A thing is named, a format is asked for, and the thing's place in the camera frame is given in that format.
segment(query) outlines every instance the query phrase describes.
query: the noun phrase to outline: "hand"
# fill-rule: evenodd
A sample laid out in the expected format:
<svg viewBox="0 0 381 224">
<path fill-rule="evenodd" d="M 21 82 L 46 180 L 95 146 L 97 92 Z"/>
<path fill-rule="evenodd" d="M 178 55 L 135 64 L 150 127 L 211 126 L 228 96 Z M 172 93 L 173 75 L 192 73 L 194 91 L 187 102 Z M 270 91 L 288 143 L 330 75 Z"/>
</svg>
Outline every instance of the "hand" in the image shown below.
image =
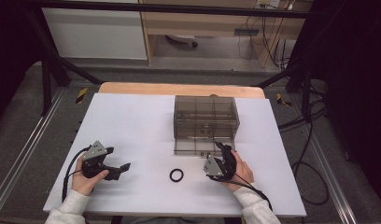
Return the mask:
<svg viewBox="0 0 381 224">
<path fill-rule="evenodd" d="M 100 182 L 100 180 L 104 179 L 108 175 L 109 171 L 104 170 L 93 178 L 87 178 L 80 171 L 82 169 L 83 155 L 78 159 L 76 171 L 79 172 L 73 174 L 71 189 L 88 196 L 92 192 L 94 186 Z"/>
<path fill-rule="evenodd" d="M 239 154 L 237 154 L 236 151 L 232 150 L 232 154 L 234 155 L 234 158 L 236 159 L 236 174 L 233 176 L 232 181 L 245 184 L 247 185 L 246 182 L 248 183 L 253 183 L 254 182 L 254 174 L 252 171 L 249 169 L 248 165 L 246 164 L 245 161 L 242 161 Z M 240 189 L 241 186 L 235 185 L 235 184 L 229 184 L 229 183 L 222 183 L 224 186 L 226 186 L 228 189 L 231 191 L 235 192 L 237 189 Z"/>
</svg>

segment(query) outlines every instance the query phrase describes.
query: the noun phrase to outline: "white sleeve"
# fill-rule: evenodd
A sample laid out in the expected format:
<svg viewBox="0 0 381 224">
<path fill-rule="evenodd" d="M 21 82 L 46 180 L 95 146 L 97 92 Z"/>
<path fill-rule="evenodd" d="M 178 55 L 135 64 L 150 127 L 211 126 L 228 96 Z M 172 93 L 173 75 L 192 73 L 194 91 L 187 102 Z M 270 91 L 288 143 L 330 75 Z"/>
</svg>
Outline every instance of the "white sleeve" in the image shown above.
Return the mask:
<svg viewBox="0 0 381 224">
<path fill-rule="evenodd" d="M 244 207 L 242 212 L 247 224 L 280 223 L 272 210 L 270 210 L 269 203 L 252 189 L 242 187 L 233 194 Z"/>
<path fill-rule="evenodd" d="M 90 197 L 71 189 L 63 204 L 50 211 L 45 224 L 84 224 L 85 218 L 82 214 L 86 205 L 88 205 L 89 199 Z"/>
</svg>

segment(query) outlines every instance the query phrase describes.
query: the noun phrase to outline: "o-ring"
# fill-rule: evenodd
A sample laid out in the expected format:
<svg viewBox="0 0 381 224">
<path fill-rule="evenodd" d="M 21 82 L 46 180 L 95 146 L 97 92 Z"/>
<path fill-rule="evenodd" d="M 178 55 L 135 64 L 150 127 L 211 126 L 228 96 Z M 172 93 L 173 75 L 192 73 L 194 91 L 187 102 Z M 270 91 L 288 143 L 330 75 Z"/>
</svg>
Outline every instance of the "o-ring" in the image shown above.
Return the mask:
<svg viewBox="0 0 381 224">
<path fill-rule="evenodd" d="M 175 171 L 179 171 L 179 172 L 181 173 L 181 177 L 180 177 L 179 179 L 177 179 L 177 180 L 173 179 L 173 173 L 174 173 Z M 171 179 L 173 182 L 179 182 L 179 181 L 181 181 L 182 177 L 184 177 L 184 172 L 182 172 L 181 169 L 174 169 L 174 170 L 172 170 L 171 173 L 170 173 L 170 179 Z"/>
</svg>

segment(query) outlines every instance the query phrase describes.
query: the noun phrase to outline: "white table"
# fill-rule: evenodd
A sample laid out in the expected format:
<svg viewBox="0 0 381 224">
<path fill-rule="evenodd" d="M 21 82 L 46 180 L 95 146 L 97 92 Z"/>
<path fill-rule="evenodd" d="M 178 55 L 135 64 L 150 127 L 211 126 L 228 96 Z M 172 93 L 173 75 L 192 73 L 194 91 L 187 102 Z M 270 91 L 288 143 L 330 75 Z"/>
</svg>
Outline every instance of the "white table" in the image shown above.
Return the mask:
<svg viewBox="0 0 381 224">
<path fill-rule="evenodd" d="M 278 217 L 304 217 L 303 203 L 269 101 L 235 100 L 240 119 L 236 149 L 254 171 L 258 189 L 269 197 Z M 44 211 L 61 204 L 64 174 L 72 158 L 99 140 L 105 147 L 115 148 L 106 156 L 105 165 L 132 165 L 118 181 L 102 181 L 95 187 L 86 213 L 242 216 L 242 206 L 233 194 L 205 176 L 205 159 L 174 155 L 174 104 L 173 95 L 96 93 Z M 178 183 L 169 178 L 175 168 L 184 172 Z"/>
</svg>

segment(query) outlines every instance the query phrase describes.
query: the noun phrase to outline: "handheld controller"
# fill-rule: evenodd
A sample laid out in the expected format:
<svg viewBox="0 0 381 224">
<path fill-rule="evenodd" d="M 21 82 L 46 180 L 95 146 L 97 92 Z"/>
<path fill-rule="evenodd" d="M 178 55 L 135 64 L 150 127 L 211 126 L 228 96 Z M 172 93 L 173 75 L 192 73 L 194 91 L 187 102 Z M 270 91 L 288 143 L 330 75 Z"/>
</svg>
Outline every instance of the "handheld controller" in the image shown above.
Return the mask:
<svg viewBox="0 0 381 224">
<path fill-rule="evenodd" d="M 221 142 L 215 142 L 215 144 L 222 152 L 222 160 L 208 155 L 204 167 L 205 173 L 211 179 L 231 180 L 236 173 L 237 165 L 236 159 L 232 154 L 232 147 L 223 145 Z"/>
<path fill-rule="evenodd" d="M 96 141 L 83 156 L 83 175 L 92 178 L 100 172 L 108 170 L 109 173 L 104 180 L 119 180 L 120 174 L 129 170 L 130 163 L 126 163 L 120 168 L 104 165 L 103 162 L 106 155 L 111 154 L 113 151 L 113 147 L 104 148 L 99 141 Z"/>
</svg>

